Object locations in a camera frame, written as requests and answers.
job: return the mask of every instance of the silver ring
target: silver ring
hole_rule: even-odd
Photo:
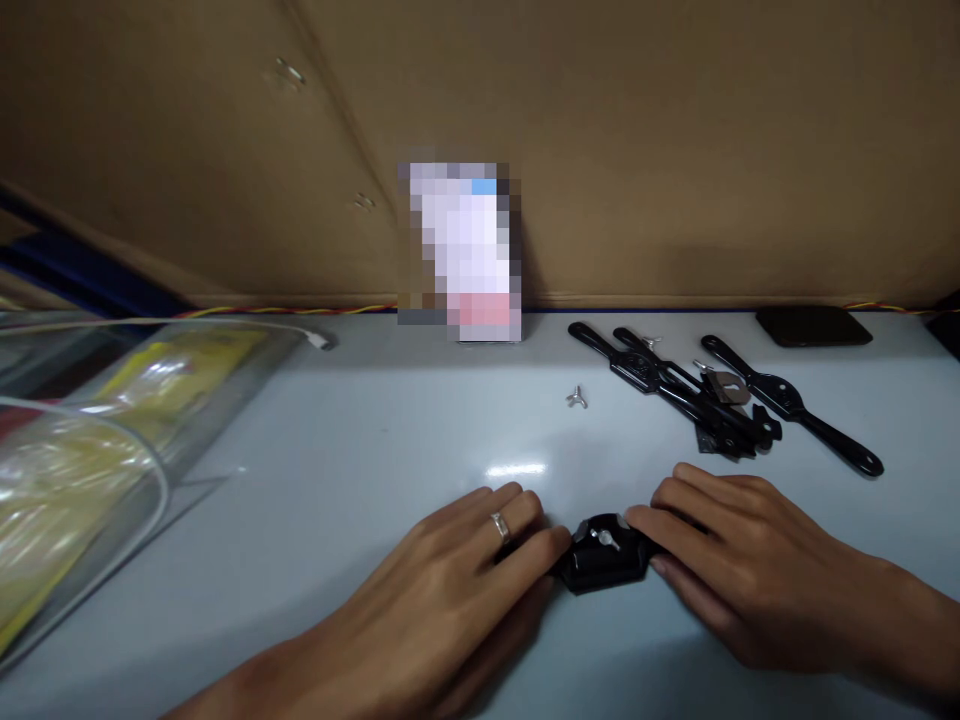
[[[500,532],[500,539],[503,540],[503,544],[506,545],[510,542],[510,528],[507,527],[507,521],[503,519],[503,516],[500,513],[494,513],[490,516],[493,519],[493,524],[497,526],[497,530]]]

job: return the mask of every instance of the white table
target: white table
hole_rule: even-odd
[[[516,346],[448,343],[395,316],[304,319],[305,342],[189,480],[229,477],[0,681],[0,715],[154,717],[343,602],[419,518],[504,466],[552,518],[649,500],[674,463],[771,479],[842,540],[960,597],[960,363],[913,317],[862,314],[858,348],[773,344],[748,313],[528,315]],[[662,335],[661,357],[708,360],[714,333],[792,381],[807,406],[886,465],[876,481],[806,430],[739,464],[699,455],[693,426],[567,335],[585,320]],[[590,407],[568,408],[576,384]],[[909,717],[839,678],[740,668],[650,577],[548,611],[489,717]]]

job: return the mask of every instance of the hand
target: hand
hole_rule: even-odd
[[[500,512],[519,549],[494,565]],[[179,718],[454,717],[533,637],[570,545],[537,495],[480,488],[422,520],[346,604],[176,712]]]
[[[831,537],[763,478],[681,463],[625,517],[671,553],[654,569],[744,665],[960,700],[960,605]]]

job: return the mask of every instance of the black electronic device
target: black electronic device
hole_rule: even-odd
[[[866,345],[873,340],[853,315],[827,305],[761,308],[757,321],[782,347]]]
[[[960,360],[960,290],[933,306],[942,314],[927,323],[927,329],[933,333],[943,346]]]

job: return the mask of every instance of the brown cardboard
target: brown cardboard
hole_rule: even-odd
[[[389,300],[396,163],[436,146],[522,178],[528,304],[924,305],[960,284],[958,15],[20,3],[0,174],[202,304]]]

